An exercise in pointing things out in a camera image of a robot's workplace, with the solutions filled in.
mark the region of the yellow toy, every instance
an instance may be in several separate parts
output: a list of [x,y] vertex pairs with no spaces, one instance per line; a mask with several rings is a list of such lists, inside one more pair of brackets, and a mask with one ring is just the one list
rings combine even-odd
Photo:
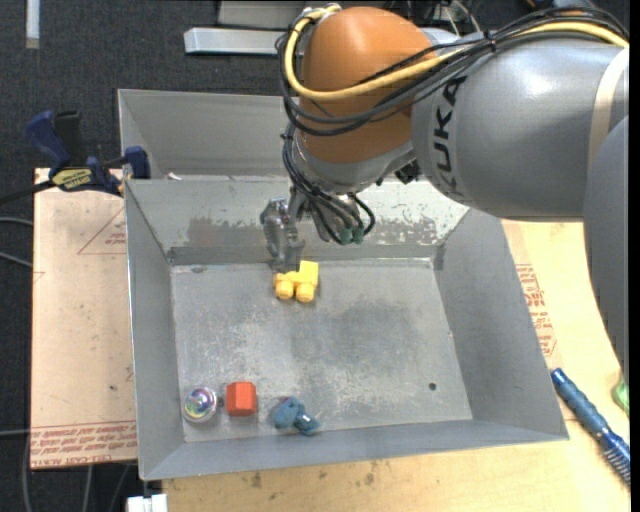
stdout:
[[302,260],[297,272],[294,270],[286,274],[275,274],[273,286],[279,299],[290,299],[295,293],[299,302],[311,302],[318,286],[318,264]]

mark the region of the white bar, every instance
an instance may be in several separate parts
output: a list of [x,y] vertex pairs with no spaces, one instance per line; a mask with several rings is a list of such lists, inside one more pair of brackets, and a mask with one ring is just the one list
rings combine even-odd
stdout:
[[127,512],[168,512],[166,494],[154,494],[150,498],[132,496],[127,499]]
[[275,55],[282,32],[229,28],[192,28],[184,33],[187,53]]
[[27,48],[40,46],[40,0],[27,0]]

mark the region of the blue clamp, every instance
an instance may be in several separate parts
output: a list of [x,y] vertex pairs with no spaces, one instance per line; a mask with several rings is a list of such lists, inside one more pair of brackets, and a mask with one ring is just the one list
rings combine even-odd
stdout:
[[305,436],[315,434],[320,427],[320,422],[313,416],[309,416],[304,410],[304,404],[293,396],[278,406],[273,422],[276,428],[295,427]]
[[[84,166],[70,166],[72,160],[62,139],[56,133],[53,112],[47,110],[33,117],[27,124],[27,136],[33,145],[53,162],[49,181],[65,192],[102,190],[122,195],[122,181],[113,176],[107,166],[94,156],[89,156]],[[148,179],[150,177],[147,154],[140,146],[129,147],[123,157],[108,164],[129,164],[130,171],[124,177]]]

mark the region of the yellow cable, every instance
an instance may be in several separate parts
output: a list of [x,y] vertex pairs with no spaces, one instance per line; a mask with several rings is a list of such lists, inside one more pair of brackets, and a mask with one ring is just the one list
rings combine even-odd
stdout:
[[[574,28],[576,25],[583,26],[583,29]],[[629,42],[622,39],[617,34],[614,34],[610,30],[606,28],[599,27],[597,25],[593,25],[592,23],[585,23],[582,21],[564,21],[558,23],[549,23],[545,25],[541,25],[539,27],[530,28],[529,30],[525,30],[524,34],[534,34],[536,32],[553,32],[553,31],[564,31],[564,32],[585,32],[589,35],[596,36],[607,43],[615,44],[616,46],[620,46],[622,48],[628,48]]]
[[[450,59],[452,56],[457,53],[463,52],[465,49],[455,50],[453,52],[447,53],[445,55],[441,55],[439,57],[435,57],[433,59],[429,59],[423,62],[419,62],[417,64],[413,64],[406,68],[399,69],[398,71],[394,71],[388,75],[376,78],[370,82],[364,84],[358,84],[351,87],[347,87],[345,89],[338,89],[335,91],[315,91],[313,89],[307,89],[303,86],[298,79],[296,78],[295,72],[293,70],[293,52],[296,46],[296,43],[300,37],[300,32],[304,27],[306,27],[311,20],[308,18],[313,18],[314,20],[319,19],[325,14],[330,14],[340,10],[339,6],[331,5],[325,9],[317,9],[308,13],[307,18],[301,19],[293,28],[293,31],[287,41],[287,46],[285,47],[284,53],[284,67],[285,67],[285,75],[291,87],[298,93],[300,96],[305,96],[307,98],[318,100],[318,101],[335,101],[341,100],[345,98],[351,98],[353,96],[358,96],[360,94],[365,94],[373,91],[374,89],[379,89],[381,87],[386,87],[389,85],[393,85],[400,80],[406,80],[408,78],[414,78],[416,75],[424,73],[431,68],[438,66],[443,61]],[[536,32],[545,32],[545,31],[569,31],[569,32],[582,32],[589,35],[596,36],[604,41],[615,44],[617,46],[622,46],[623,48],[629,47],[629,43],[611,32],[610,30],[604,29],[597,25],[588,22],[558,22],[558,23],[546,23],[536,28],[532,28],[522,32],[520,35],[532,34]]]

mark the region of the gray floor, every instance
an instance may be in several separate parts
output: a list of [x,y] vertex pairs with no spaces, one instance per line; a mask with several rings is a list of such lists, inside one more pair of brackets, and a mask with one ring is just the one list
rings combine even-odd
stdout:
[[[119,88],[277,94],[272,57],[184,54],[182,34],[213,22],[212,1],[42,0],[40,49],[25,48],[25,2],[0,0],[0,195],[31,184],[31,169],[47,162],[24,136],[42,110],[79,110],[92,154],[119,151],[115,95]],[[524,0],[476,0],[476,17],[498,28],[527,12]],[[630,0],[600,0],[629,28]],[[0,206],[0,216],[33,218],[24,198]],[[31,258],[32,232],[0,224],[0,251]],[[28,428],[31,275],[0,259],[0,432]],[[25,508],[25,436],[0,436],[0,509]],[[100,466],[92,474],[89,510],[120,510],[119,496],[142,492],[135,467]],[[81,510],[85,469],[28,474],[36,511]]]

